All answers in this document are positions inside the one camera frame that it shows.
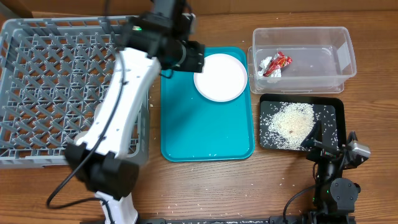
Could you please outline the cooked rice leftovers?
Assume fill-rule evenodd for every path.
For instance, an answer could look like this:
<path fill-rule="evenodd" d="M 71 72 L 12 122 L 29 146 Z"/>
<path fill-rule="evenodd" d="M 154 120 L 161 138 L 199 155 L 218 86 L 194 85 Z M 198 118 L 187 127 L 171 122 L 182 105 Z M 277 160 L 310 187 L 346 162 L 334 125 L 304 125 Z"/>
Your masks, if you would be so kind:
<path fill-rule="evenodd" d="M 338 129 L 333 106 L 263 101 L 260 104 L 259 144 L 266 149 L 304 151 L 301 143 L 317 121 L 322 122 L 322 141 L 337 146 Z"/>

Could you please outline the large white round plate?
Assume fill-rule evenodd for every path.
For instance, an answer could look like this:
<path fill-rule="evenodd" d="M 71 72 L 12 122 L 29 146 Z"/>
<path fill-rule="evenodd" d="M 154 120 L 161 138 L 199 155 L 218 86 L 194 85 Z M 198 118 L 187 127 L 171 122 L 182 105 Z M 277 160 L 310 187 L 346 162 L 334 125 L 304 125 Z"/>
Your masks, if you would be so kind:
<path fill-rule="evenodd" d="M 208 100 L 227 102 L 237 98 L 246 88 L 248 77 L 244 65 L 228 54 L 205 57 L 201 73 L 193 81 L 198 92 Z"/>

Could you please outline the white paper napkin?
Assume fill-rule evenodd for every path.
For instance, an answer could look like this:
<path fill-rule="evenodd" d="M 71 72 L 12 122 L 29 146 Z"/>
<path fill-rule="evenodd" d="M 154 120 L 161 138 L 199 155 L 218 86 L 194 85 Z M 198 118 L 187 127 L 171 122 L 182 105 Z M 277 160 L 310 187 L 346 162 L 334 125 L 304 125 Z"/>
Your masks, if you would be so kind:
<path fill-rule="evenodd" d="M 260 77 L 264 76 L 264 74 L 265 74 L 266 70 L 268 69 L 269 65 L 271 64 L 271 62 L 272 62 L 272 57 L 266 57 L 264 60 L 261 61 L 260 65 L 259 65 L 259 67 L 261 69 L 257 73 Z M 272 77 L 272 78 L 280 78 L 281 76 L 282 75 L 281 75 L 280 68 L 277 70 L 274 70 L 273 72 L 271 72 L 269 74 L 269 77 Z"/>

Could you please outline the red snack wrapper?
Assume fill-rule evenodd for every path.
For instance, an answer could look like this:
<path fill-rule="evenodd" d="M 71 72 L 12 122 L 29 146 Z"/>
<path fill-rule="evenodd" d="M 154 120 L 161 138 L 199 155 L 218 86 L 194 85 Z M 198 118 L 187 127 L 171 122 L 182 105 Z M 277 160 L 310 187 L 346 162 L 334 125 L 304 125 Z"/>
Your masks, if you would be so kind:
<path fill-rule="evenodd" d="M 273 71 L 281 69 L 292 63 L 292 58 L 286 56 L 281 51 L 277 52 L 274 58 L 271 60 L 268 68 L 266 69 L 265 76 L 269 76 Z"/>

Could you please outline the white cup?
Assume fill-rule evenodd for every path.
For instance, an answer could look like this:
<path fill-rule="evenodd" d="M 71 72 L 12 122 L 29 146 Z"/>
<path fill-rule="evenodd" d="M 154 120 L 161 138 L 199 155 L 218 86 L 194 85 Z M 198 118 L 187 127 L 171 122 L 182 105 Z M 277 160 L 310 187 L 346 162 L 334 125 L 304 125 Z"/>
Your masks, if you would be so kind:
<path fill-rule="evenodd" d="M 73 143 L 75 144 L 75 145 L 80 145 L 81 144 L 81 142 L 82 142 L 82 138 L 87 134 L 87 132 L 88 131 L 82 131 L 82 132 L 79 132 L 75 137 L 74 137 L 74 140 L 73 140 Z"/>

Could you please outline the grey metal bowl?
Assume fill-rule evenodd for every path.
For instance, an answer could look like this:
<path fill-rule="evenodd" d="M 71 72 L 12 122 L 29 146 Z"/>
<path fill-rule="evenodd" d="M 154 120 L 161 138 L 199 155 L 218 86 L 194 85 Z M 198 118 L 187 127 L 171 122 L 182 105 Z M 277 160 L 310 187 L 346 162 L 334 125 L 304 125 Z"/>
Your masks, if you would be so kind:
<path fill-rule="evenodd" d="M 94 111 L 94 116 L 93 116 L 93 121 L 96 121 L 96 119 L 97 119 L 97 117 L 99 115 L 99 112 L 101 110 L 101 107 L 102 107 L 102 103 L 99 103 L 99 104 L 96 105 L 96 108 L 95 108 L 95 111 Z"/>

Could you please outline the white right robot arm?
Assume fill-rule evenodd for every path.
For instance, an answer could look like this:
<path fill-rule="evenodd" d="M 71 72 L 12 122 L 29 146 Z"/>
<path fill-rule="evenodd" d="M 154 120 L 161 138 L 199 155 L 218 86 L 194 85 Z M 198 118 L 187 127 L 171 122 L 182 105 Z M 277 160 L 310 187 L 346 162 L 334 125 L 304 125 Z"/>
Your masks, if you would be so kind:
<path fill-rule="evenodd" d="M 345 169 L 357 168 L 367 158 L 354 150 L 355 133 L 348 145 L 331 146 L 323 142 L 322 122 L 317 121 L 301 146 L 308 149 L 306 159 L 314 162 L 314 210 L 302 215 L 302 223 L 355 223 L 354 205 L 361 187 L 343 177 Z"/>

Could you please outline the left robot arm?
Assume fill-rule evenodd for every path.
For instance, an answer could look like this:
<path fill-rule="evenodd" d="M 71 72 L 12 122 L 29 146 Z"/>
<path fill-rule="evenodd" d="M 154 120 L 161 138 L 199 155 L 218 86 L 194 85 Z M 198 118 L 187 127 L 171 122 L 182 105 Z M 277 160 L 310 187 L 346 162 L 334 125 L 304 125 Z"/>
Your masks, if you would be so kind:
<path fill-rule="evenodd" d="M 130 18 L 122 27 L 120 51 L 97 117 L 84 136 L 66 147 L 72 175 L 95 193 L 105 223 L 138 220 L 131 192 L 144 161 L 128 157 L 134 125 L 161 71 L 202 71 L 205 47 L 188 39 L 194 20 L 192 13 L 174 17 L 148 12 Z"/>

